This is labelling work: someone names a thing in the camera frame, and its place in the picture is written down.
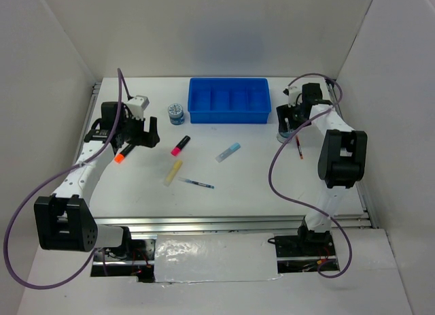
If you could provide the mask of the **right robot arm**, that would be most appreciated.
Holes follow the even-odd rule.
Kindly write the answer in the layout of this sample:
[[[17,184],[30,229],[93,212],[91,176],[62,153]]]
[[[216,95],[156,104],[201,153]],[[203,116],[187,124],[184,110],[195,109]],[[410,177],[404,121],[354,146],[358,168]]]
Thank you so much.
[[[300,88],[289,85],[283,93],[288,96],[288,103],[277,107],[278,141],[284,143],[310,118],[324,137],[317,164],[324,185],[316,209],[304,217],[296,240],[299,252],[311,255],[329,241],[330,218],[348,190],[364,176],[368,136],[346,124],[336,110],[327,111],[332,102],[323,98],[320,84],[308,83]]]

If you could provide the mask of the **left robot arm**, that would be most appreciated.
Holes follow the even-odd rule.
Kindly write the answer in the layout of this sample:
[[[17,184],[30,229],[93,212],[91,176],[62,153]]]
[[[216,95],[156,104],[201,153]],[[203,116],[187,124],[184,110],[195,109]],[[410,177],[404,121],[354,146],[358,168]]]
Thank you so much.
[[[160,138],[157,119],[144,118],[147,97],[137,95],[117,110],[118,103],[104,102],[84,138],[76,169],[48,197],[34,204],[39,244],[44,250],[89,252],[109,248],[120,260],[134,252],[127,227],[98,225],[90,212],[90,200],[106,167],[124,144],[155,147]]]

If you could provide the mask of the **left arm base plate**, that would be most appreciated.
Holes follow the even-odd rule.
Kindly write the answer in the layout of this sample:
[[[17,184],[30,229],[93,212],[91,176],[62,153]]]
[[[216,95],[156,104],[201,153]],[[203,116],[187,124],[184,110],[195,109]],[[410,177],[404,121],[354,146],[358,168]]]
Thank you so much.
[[[92,261],[93,278],[131,277],[153,283],[155,239],[132,239],[126,246],[97,251]]]

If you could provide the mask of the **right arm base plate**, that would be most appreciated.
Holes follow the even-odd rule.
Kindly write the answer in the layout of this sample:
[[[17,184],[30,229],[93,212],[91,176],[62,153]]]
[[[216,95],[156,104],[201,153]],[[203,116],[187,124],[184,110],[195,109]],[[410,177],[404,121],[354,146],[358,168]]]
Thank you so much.
[[[306,244],[297,235],[275,235],[267,242],[274,245],[278,273],[338,271],[336,249],[332,237],[325,244]]]

